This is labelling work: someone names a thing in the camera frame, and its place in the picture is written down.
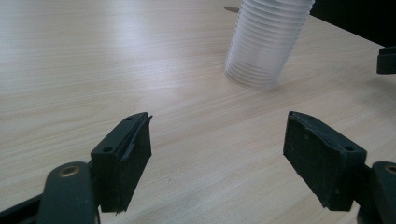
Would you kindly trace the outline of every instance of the wood grain surface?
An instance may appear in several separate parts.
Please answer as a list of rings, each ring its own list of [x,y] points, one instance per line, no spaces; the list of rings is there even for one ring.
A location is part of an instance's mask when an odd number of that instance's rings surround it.
[[[309,17],[270,91],[224,76],[226,0],[3,0],[0,210],[148,111],[152,153],[126,213],[103,223],[356,223],[330,212],[282,155],[290,110],[396,161],[396,77],[381,46]]]

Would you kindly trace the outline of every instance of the black mount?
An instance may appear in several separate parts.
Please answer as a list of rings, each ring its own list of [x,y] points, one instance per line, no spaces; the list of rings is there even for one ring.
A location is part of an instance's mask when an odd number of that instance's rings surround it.
[[[88,163],[53,169],[44,192],[0,213],[0,223],[94,224],[102,212],[126,211],[151,156],[148,113],[132,115],[91,152]]]
[[[323,207],[349,211],[360,224],[396,223],[396,163],[366,166],[367,152],[320,120],[289,112],[283,153]]]

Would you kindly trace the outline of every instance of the table surface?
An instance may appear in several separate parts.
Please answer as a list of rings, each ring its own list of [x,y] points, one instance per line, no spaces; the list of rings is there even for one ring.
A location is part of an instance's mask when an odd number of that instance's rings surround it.
[[[224,76],[225,0],[2,1],[0,210],[148,111],[152,157],[126,213],[103,223],[356,223],[330,212],[282,155],[288,112],[396,161],[396,77],[381,46],[308,17],[270,91]]]

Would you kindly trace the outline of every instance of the stacked plastic cups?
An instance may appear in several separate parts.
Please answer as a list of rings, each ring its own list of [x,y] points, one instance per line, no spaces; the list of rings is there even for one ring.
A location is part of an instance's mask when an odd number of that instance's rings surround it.
[[[275,86],[314,0],[244,0],[225,74],[244,86]]]

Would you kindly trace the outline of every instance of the black object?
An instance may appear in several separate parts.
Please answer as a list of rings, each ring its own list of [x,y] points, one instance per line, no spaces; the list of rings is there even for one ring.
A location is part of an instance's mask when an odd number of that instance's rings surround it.
[[[396,74],[396,47],[382,48],[376,58],[378,74]]]
[[[124,119],[92,151],[49,173],[41,195],[0,213],[0,223],[100,223],[103,212],[126,211],[151,156],[148,113]]]
[[[396,46],[396,1],[317,0],[310,14],[381,46]]]
[[[361,210],[359,223],[396,223],[396,163],[364,162],[367,152],[320,120],[289,112],[285,157],[323,207]]]

